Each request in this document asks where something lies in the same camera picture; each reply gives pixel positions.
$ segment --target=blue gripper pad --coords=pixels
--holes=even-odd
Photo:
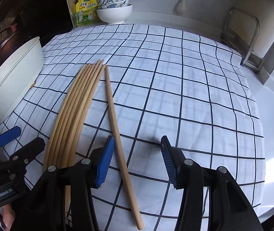
[[[161,152],[163,155],[165,167],[167,170],[168,178],[170,183],[173,185],[174,188],[177,186],[177,168],[172,160],[170,151],[169,151],[170,143],[167,139],[167,136],[163,136],[161,138]]]
[[[101,156],[101,160],[97,164],[97,175],[95,184],[97,187],[100,187],[102,183],[104,183],[108,168],[110,165],[110,161],[114,151],[114,137],[108,136],[105,145],[103,147],[103,153]]]
[[[6,144],[10,143],[12,140],[16,139],[21,135],[21,129],[15,126],[8,131],[0,135],[0,147],[4,147]]]

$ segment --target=tablecloth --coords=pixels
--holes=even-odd
[[[258,212],[265,176],[263,133],[238,52],[189,32],[139,24],[76,29],[55,36],[42,49],[45,62],[36,85],[0,124],[0,133],[13,126],[22,129],[22,135],[4,147],[7,156],[37,136],[47,143],[81,66],[104,59],[145,230],[173,230],[181,203],[183,191],[169,183],[159,149],[163,135],[201,166],[227,167]],[[76,161],[103,146],[110,133],[103,75]],[[27,166],[30,188],[42,173],[44,155]],[[115,156],[105,183],[92,193],[100,230],[136,230]],[[201,230],[207,230],[208,199],[204,188]]]

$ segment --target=stack of bowls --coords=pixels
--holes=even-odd
[[[132,13],[130,0],[96,0],[97,15],[107,24],[122,24]]]

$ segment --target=metal frame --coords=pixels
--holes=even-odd
[[[230,20],[230,15],[231,15],[231,13],[232,13],[234,10],[237,10],[237,11],[239,11],[239,12],[241,12],[241,13],[243,13],[243,14],[245,14],[245,15],[251,17],[251,18],[253,18],[253,19],[255,20],[255,22],[256,22],[255,32],[254,32],[253,37],[252,37],[252,40],[251,40],[251,42],[250,42],[250,44],[249,44],[249,50],[248,50],[248,52],[245,54],[245,56],[242,56],[242,61],[241,61],[241,62],[242,62],[243,64],[246,64],[247,66],[253,68],[253,69],[256,70],[256,71],[259,71],[259,70],[260,70],[260,67],[261,67],[261,64],[262,64],[262,59],[261,59],[261,64],[260,64],[259,67],[256,67],[256,66],[254,66],[252,63],[249,63],[249,62],[248,62],[248,58],[249,58],[249,56],[250,56],[251,53],[252,53],[253,47],[255,46],[256,40],[257,40],[258,35],[259,35],[260,22],[259,22],[259,20],[258,20],[257,17],[255,17],[254,15],[252,15],[252,14],[250,14],[250,13],[244,11],[244,10],[241,10],[241,9],[239,9],[239,8],[237,8],[237,7],[231,7],[230,10],[229,10],[229,12],[228,12],[227,20],[226,20],[226,23],[225,23],[225,27],[224,27],[224,29],[223,29],[223,32],[222,32],[222,34],[221,34],[221,37],[222,37],[223,40],[229,41],[228,39],[226,39],[226,38],[228,38],[228,37],[226,36],[225,33],[226,33],[226,31],[227,31],[227,28],[228,28],[228,23],[229,23],[229,20]]]

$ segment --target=brand logo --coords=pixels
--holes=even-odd
[[[0,197],[3,196],[3,195],[6,195],[6,194],[8,194],[9,192],[12,192],[12,191],[13,191],[13,190],[12,190],[11,188],[9,188],[8,190],[6,190],[6,191],[0,193]]]

